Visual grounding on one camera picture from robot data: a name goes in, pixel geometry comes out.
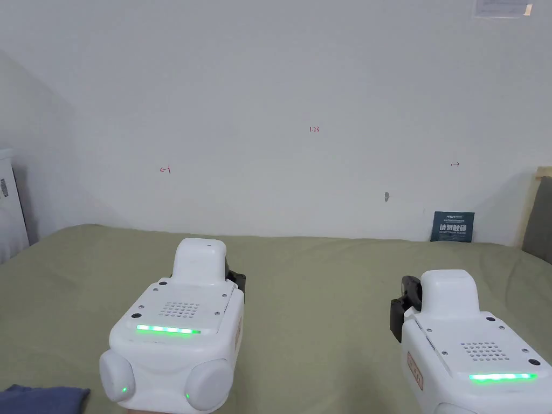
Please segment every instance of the green led light strip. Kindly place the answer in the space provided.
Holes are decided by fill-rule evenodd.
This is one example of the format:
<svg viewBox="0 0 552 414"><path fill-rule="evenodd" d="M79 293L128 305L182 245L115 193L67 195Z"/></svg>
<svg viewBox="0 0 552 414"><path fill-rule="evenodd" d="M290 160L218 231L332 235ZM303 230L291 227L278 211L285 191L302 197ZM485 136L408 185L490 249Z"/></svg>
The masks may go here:
<svg viewBox="0 0 552 414"><path fill-rule="evenodd" d="M140 331L156 331L156 332L201 333L201 331L196 331L194 329L181 329L181 328L173 328L169 326L137 325L136 329Z"/></svg>
<svg viewBox="0 0 552 414"><path fill-rule="evenodd" d="M474 374L470 379L477 383L486 383L490 381L517 381L536 379L536 374Z"/></svg>

